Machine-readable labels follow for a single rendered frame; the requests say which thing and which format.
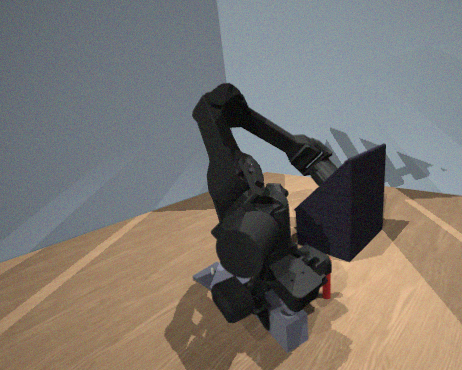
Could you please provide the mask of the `red peg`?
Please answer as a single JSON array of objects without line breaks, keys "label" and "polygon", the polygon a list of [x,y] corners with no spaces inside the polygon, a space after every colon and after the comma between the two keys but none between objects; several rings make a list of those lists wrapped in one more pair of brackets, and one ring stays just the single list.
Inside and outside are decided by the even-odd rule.
[{"label": "red peg", "polygon": [[324,299],[330,298],[330,285],[331,285],[331,273],[326,276],[328,283],[323,286],[323,297]]}]

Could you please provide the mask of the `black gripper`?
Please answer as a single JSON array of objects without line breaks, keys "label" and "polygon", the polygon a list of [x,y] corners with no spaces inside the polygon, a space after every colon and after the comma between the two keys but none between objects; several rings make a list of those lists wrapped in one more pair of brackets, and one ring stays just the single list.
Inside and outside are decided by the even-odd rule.
[{"label": "black gripper", "polygon": [[[271,256],[276,261],[292,253],[297,258],[304,256],[304,259],[318,253],[325,259],[327,275],[332,273],[332,261],[327,254],[308,245],[298,249],[298,244],[292,242],[291,238],[278,244]],[[266,300],[266,291],[261,287],[260,272],[245,283],[234,275],[212,286],[212,300],[228,323],[236,323],[253,313],[258,315],[265,330],[269,331],[268,313],[272,305]]]}]

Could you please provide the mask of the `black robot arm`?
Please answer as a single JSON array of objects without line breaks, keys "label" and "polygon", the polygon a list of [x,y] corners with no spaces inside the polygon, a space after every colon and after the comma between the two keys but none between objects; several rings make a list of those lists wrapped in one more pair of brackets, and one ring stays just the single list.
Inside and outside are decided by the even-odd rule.
[{"label": "black robot arm", "polygon": [[304,176],[311,175],[318,186],[338,169],[329,159],[331,150],[318,139],[289,133],[251,109],[230,83],[203,95],[192,111],[209,156],[208,191],[219,220],[211,234],[217,240],[220,265],[241,278],[261,271],[261,287],[273,289],[291,311],[301,311],[328,283],[325,259],[318,253],[307,259],[292,253],[273,260],[276,246],[291,238],[289,192],[280,183],[264,186],[260,165],[241,152],[230,128],[242,127],[284,151],[290,163]]}]

